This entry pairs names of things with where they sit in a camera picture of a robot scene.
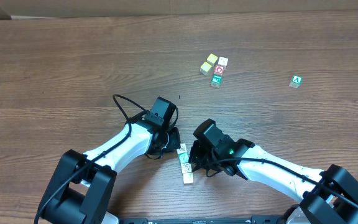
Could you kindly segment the white block blue H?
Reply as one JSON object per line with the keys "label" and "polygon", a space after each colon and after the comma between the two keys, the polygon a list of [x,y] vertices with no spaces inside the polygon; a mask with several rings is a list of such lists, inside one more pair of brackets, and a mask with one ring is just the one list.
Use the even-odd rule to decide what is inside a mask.
{"label": "white block blue H", "polygon": [[181,172],[182,174],[189,174],[192,173],[192,166],[190,163],[182,163],[181,164]]}

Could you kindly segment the yellow plain wooden block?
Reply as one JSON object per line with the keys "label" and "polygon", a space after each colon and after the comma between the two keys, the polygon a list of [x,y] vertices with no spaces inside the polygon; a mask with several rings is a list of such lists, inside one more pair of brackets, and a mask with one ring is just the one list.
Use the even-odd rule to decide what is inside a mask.
{"label": "yellow plain wooden block", "polygon": [[194,177],[192,172],[184,173],[183,174],[183,183],[185,185],[193,184],[194,183]]}

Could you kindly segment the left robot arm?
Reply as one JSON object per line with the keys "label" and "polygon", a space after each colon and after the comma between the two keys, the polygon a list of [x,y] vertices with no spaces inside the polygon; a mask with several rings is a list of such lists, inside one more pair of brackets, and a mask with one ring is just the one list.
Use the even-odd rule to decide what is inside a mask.
{"label": "left robot arm", "polygon": [[72,149],[60,158],[39,203],[34,222],[119,223],[108,212],[117,174],[135,158],[161,159],[180,148],[178,108],[158,97],[150,110],[125,117],[121,132],[96,149]]}

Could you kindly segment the white block blue side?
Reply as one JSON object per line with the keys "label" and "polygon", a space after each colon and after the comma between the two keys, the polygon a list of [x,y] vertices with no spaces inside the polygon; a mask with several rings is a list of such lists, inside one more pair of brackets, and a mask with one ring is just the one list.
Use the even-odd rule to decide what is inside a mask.
{"label": "white block blue side", "polygon": [[177,154],[183,154],[183,153],[187,153],[187,148],[186,148],[186,144],[185,143],[181,143],[180,147],[177,149]]}

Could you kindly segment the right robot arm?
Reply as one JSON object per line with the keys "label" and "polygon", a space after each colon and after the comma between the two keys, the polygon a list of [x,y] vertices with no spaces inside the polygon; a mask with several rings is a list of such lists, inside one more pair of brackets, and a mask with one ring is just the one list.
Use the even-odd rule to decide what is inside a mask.
{"label": "right robot arm", "polygon": [[282,223],[358,223],[358,181],[341,166],[308,168],[276,157],[255,143],[234,141],[207,119],[193,133],[194,170],[238,175],[289,196],[297,204]]}

